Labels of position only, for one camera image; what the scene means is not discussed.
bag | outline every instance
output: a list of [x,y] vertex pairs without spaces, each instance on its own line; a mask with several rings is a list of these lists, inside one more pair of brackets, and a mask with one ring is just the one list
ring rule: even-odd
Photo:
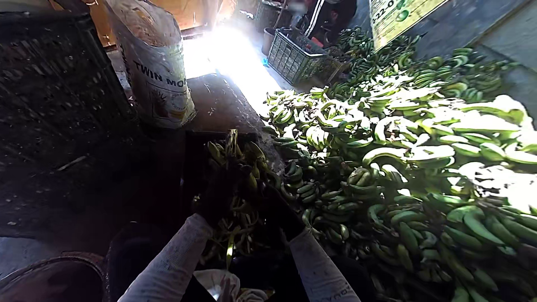
[[180,128],[195,116],[181,31],[173,15],[146,0],[106,0],[140,118]]

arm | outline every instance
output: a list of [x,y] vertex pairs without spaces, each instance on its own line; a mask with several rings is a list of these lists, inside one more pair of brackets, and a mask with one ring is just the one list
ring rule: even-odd
[[289,242],[302,284],[311,302],[356,301],[352,290],[332,260],[307,229]]
[[119,302],[180,301],[212,231],[199,214],[188,217]]
[[213,228],[230,210],[237,182],[251,170],[244,170],[242,165],[231,160],[228,166],[216,171],[196,206],[196,214],[186,219],[119,302],[179,302],[182,299]]
[[258,204],[260,215],[274,221],[285,233],[309,300],[360,302],[345,277],[278,190],[263,184],[258,187],[262,188],[263,199],[251,200]]

white stripe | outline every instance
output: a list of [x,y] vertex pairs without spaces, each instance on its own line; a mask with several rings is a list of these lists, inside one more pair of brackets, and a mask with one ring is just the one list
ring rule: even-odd
[[304,33],[305,36],[309,36],[311,32],[313,31],[313,28],[315,27],[315,22],[317,22],[317,17],[319,16],[319,12],[321,11],[321,7],[323,6],[324,0],[319,0],[317,2],[317,5],[315,6],[315,10],[313,11],[313,15],[311,15],[311,22],[309,23],[308,29]]

dirt floor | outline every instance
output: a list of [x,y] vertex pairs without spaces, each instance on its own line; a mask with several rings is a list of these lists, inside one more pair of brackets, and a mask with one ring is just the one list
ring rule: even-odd
[[[264,109],[267,91],[291,86],[263,65],[262,42],[263,34],[245,20],[184,41],[188,87],[198,110],[184,130],[255,132],[278,170],[281,161],[260,132],[256,111]],[[119,53],[109,57],[130,97]],[[104,143],[65,171],[27,173],[0,186],[0,278],[66,250],[105,255],[110,239],[129,221],[175,232],[187,214],[180,206],[182,175],[188,174],[182,171],[184,130],[146,130],[149,137],[119,149]]]

concrete floor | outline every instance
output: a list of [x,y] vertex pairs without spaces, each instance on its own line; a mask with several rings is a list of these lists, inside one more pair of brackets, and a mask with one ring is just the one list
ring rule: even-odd
[[[265,110],[267,91],[292,87],[272,68],[263,66],[266,56],[260,51],[262,43],[262,33],[248,20],[234,20],[201,38],[184,41],[185,69],[198,110],[186,129],[257,132],[277,170],[281,161],[268,136],[259,132],[262,122],[256,112]],[[119,53],[109,57],[130,96]],[[309,90],[312,85],[304,83],[297,89]],[[104,255],[112,236],[131,220],[180,222],[179,215],[165,206],[170,190],[179,192],[178,173],[170,169],[182,167],[182,136],[176,132],[153,139],[147,143],[149,155],[142,154],[143,158],[135,161],[136,168],[109,171],[111,175],[100,182],[63,194],[70,195],[67,206],[58,201],[63,197],[47,192],[34,198],[39,201],[34,203],[0,192],[0,212],[4,214],[0,215],[0,236],[9,236],[0,237],[0,278],[66,250]],[[89,158],[99,161],[97,155]],[[169,216],[162,217],[163,212]]]

